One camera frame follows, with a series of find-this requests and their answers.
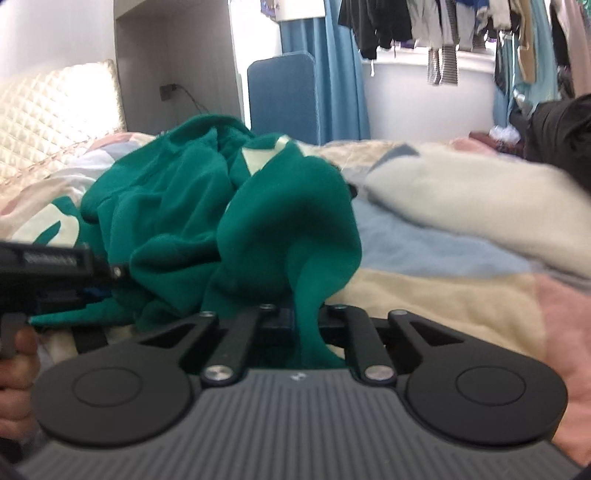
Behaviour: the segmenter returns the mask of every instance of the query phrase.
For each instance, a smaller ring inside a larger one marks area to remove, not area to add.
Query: blanket
[[[417,146],[420,156],[384,163],[368,195],[422,225],[486,238],[519,254],[591,278],[591,197],[548,165]]]
[[[115,155],[112,149],[127,141],[108,137],[95,149],[106,148]],[[344,176],[362,185],[371,165],[395,146],[371,141],[348,147],[340,142],[311,151],[348,165]],[[420,151],[422,146],[413,148]],[[84,165],[81,158],[80,168]],[[80,191],[67,186],[69,181],[75,177],[60,178],[59,188],[53,177],[31,187],[12,202],[8,216],[0,216],[0,228],[10,219],[4,231],[15,231],[64,194],[79,205]],[[327,302],[354,304],[377,317],[392,309],[408,309],[545,362],[561,375],[569,391],[569,406],[554,442],[578,463],[590,462],[591,297],[542,274],[539,261],[526,260],[490,240],[411,222],[369,202],[363,190],[352,206],[362,245],[361,267]],[[129,334],[128,329],[108,330],[110,342]],[[49,331],[43,340],[54,361],[76,354],[65,331]]]

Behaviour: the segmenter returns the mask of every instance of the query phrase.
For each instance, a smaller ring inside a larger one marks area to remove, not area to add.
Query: cream headboard
[[[49,155],[124,130],[111,60],[0,86],[0,189]]]

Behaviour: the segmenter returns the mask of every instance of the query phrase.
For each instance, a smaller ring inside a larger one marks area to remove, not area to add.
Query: hanging clothes
[[[476,25],[476,12],[472,7],[461,2],[457,2],[456,17],[460,50],[472,51],[474,41],[474,26]]]
[[[511,0],[511,10],[519,15],[517,60],[525,83],[535,82],[534,24],[530,0]]]
[[[377,58],[377,48],[390,49],[393,41],[412,40],[405,0],[343,0],[338,24],[353,30],[361,56]]]
[[[427,82],[457,85],[456,45],[462,32],[474,30],[473,16],[457,15],[455,0],[408,0],[413,38],[427,43]]]
[[[591,93],[591,55],[576,0],[545,0],[559,66],[570,66],[576,96]]]
[[[458,0],[472,7],[476,12],[476,31],[486,27],[491,18],[496,30],[508,30],[511,27],[511,15],[508,0]]]
[[[523,78],[519,68],[519,40],[516,35],[505,36],[501,45],[497,46],[502,49],[507,90],[497,89],[495,92],[493,117],[495,124],[502,127],[509,123],[516,96],[522,96],[524,102],[533,109],[541,102],[560,99],[552,33],[544,0],[531,0],[531,12],[534,27],[535,82],[529,84]]]

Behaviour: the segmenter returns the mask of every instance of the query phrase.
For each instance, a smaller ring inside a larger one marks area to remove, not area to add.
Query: gray ribbed plate
[[[484,451],[419,426],[396,393],[347,370],[251,371],[209,389],[164,435],[113,451],[51,442],[30,480],[569,480],[551,443]]]

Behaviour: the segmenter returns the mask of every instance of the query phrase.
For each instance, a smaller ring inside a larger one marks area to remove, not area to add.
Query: blue chair back
[[[316,66],[308,52],[254,62],[246,73],[251,129],[257,135],[283,133],[320,144]]]

